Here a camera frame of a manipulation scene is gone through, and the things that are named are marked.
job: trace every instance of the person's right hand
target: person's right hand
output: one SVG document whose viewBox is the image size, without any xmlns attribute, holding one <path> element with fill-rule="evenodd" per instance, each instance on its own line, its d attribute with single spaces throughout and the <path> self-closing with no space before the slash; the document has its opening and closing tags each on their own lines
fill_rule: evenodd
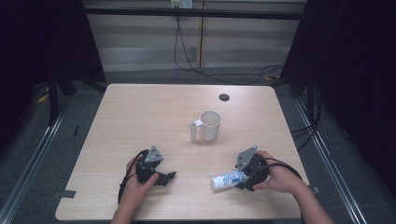
<svg viewBox="0 0 396 224">
<path fill-rule="evenodd" d="M 262 156 L 263 158 L 274 158 L 266 151 L 258 150 L 256 154 Z M 277 163 L 277 161 L 265 159 L 268 164 Z M 270 170 L 270 179 L 262 181 L 253 186 L 253 189 L 274 189 L 279 192 L 287 192 L 293 194 L 295 190 L 306 184 L 298 176 L 292 173 L 285 167 L 282 166 L 272 166 Z"/>
</svg>

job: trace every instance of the silver bracket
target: silver bracket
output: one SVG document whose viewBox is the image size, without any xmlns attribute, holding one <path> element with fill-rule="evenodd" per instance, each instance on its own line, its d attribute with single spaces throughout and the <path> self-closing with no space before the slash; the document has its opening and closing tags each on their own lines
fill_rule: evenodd
<svg viewBox="0 0 396 224">
<path fill-rule="evenodd" d="M 239 153 L 238 156 L 236 157 L 236 169 L 238 169 L 239 171 L 245 169 L 245 167 L 248 166 L 248 163 L 250 162 L 251 158 L 253 158 L 253 155 L 256 152 L 256 150 L 257 147 L 254 146 Z"/>
<path fill-rule="evenodd" d="M 145 162 L 153 162 L 153 161 L 162 161 L 163 154 L 161 154 L 160 150 L 158 150 L 155 146 L 152 146 L 148 151 L 148 155 L 146 157 Z"/>
</svg>

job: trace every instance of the white tube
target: white tube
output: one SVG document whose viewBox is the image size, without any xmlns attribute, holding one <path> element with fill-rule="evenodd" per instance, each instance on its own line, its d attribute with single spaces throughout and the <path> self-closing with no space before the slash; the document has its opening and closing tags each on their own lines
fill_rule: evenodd
<svg viewBox="0 0 396 224">
<path fill-rule="evenodd" d="M 212 178 L 212 189 L 225 189 L 245 182 L 248 178 L 242 171 L 231 171 L 224 175 L 218 175 Z"/>
</svg>

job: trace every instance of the cup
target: cup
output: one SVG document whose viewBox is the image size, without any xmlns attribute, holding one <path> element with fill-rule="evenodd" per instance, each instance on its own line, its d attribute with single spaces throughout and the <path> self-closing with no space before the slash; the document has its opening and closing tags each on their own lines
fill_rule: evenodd
<svg viewBox="0 0 396 224">
<path fill-rule="evenodd" d="M 205 141 L 213 141 L 218 137 L 221 117 L 215 111 L 206 111 L 201 118 L 191 123 L 191 141 L 196 140 L 196 130 L 200 128 L 200 136 Z"/>
</svg>

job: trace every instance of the wooden tabletop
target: wooden tabletop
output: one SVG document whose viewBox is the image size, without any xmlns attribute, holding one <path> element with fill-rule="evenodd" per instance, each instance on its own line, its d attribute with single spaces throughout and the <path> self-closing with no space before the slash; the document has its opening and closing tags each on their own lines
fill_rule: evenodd
<svg viewBox="0 0 396 224">
<path fill-rule="evenodd" d="M 219 96 L 226 93 L 230 100 Z M 191 141 L 190 124 L 206 110 L 221 115 L 218 138 Z M 126 163 L 155 145 L 164 155 L 156 170 L 177 172 L 155 186 L 136 220 L 277 219 L 300 217 L 293 197 L 273 190 L 222 189 L 210 180 L 233 170 L 236 155 L 267 150 L 308 183 L 274 90 L 258 86 L 109 85 L 62 198 L 60 220 L 110 220 L 117 209 Z"/>
</svg>

